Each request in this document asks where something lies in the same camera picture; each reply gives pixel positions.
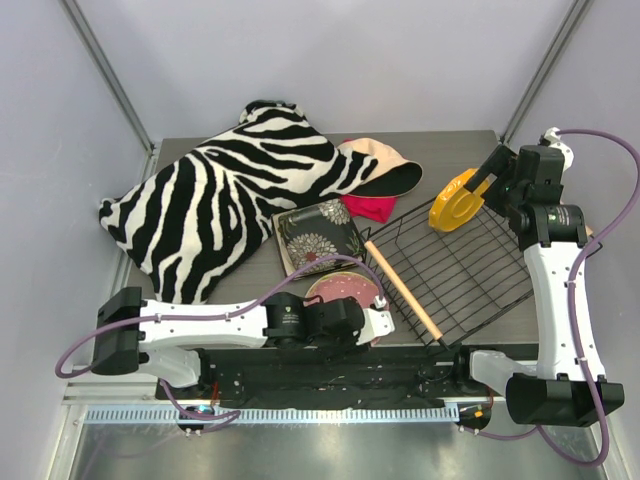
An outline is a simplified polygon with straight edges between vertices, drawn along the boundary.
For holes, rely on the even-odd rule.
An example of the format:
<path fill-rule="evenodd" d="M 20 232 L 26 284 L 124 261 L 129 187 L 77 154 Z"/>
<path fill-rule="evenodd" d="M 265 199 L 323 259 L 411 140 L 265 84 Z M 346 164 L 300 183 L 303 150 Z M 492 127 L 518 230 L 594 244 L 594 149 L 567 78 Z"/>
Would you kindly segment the purple dotted plate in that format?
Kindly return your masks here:
<path fill-rule="evenodd" d="M 305 294 L 305 304 L 353 297 L 365 309 L 372 306 L 378 294 L 379 289 L 371 279 L 355 272 L 335 272 L 322 276 L 311 285 Z"/>

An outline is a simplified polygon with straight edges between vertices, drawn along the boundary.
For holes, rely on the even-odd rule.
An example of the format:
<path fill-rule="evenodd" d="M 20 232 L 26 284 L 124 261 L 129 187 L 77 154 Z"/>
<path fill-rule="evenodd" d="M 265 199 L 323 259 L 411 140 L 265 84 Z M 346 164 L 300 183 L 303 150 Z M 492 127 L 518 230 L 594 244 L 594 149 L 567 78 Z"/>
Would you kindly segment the yellow dotted plate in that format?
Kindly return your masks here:
<path fill-rule="evenodd" d="M 464 187 L 476 172 L 477 168 L 467 169 L 436 196 L 429 211 L 428 224 L 431 228 L 451 232 L 471 220 L 480 210 L 484 204 L 482 194 L 489 188 L 489 180 L 484 179 L 473 192 Z"/>

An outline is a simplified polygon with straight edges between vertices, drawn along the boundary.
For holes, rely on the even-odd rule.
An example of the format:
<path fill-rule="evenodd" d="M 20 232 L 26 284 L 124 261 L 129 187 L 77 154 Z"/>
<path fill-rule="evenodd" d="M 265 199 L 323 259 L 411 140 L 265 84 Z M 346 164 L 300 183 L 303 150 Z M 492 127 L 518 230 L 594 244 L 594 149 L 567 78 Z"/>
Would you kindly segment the black square plate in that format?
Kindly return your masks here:
<path fill-rule="evenodd" d="M 272 225 L 286 276 L 326 256 L 364 257 L 359 232 L 341 199 L 276 214 Z"/>

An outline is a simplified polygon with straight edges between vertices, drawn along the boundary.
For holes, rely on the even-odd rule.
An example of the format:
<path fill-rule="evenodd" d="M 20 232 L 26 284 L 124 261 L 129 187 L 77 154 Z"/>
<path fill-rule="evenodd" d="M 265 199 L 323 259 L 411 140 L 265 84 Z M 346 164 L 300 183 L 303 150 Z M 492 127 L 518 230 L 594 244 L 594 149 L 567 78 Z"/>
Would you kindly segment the black wire dish rack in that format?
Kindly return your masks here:
<path fill-rule="evenodd" d="M 482 208 L 461 228 L 441 233 L 425 202 L 381 227 L 362 229 L 431 317 L 444 342 L 534 344 L 533 286 L 505 219 Z"/>

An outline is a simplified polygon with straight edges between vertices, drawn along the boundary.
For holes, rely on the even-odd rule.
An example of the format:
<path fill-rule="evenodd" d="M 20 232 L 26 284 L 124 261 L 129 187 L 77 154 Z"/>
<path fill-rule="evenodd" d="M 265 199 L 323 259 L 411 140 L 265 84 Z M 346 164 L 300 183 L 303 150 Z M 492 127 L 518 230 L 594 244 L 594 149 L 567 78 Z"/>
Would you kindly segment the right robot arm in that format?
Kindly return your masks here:
<path fill-rule="evenodd" d="M 517 424 L 588 427 L 625 401 L 622 384 L 608 381 L 591 328 L 584 268 L 588 235 L 580 207 L 561 201 L 562 175 L 573 159 L 561 143 L 500 144 L 464 184 L 485 207 L 507 220 L 533 285 L 538 357 L 525 367 L 506 354 L 473 350 L 451 380 L 465 395 L 485 385 L 503 395 Z"/>

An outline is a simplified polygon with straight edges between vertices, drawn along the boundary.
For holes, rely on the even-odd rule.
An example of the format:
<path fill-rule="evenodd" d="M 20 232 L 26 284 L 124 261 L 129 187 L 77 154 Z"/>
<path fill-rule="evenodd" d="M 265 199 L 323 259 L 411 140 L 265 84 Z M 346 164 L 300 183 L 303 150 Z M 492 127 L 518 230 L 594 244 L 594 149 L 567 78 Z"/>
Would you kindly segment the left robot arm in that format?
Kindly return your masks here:
<path fill-rule="evenodd" d="M 97 325 L 112 329 L 95 340 L 92 373 L 146 373 L 193 399 L 212 389 L 207 349 L 312 346 L 336 355 L 372 340 L 366 312 L 354 298 L 309 304 L 289 292 L 258 306 L 176 305 L 145 300 L 141 288 L 126 287 L 99 309 Z"/>

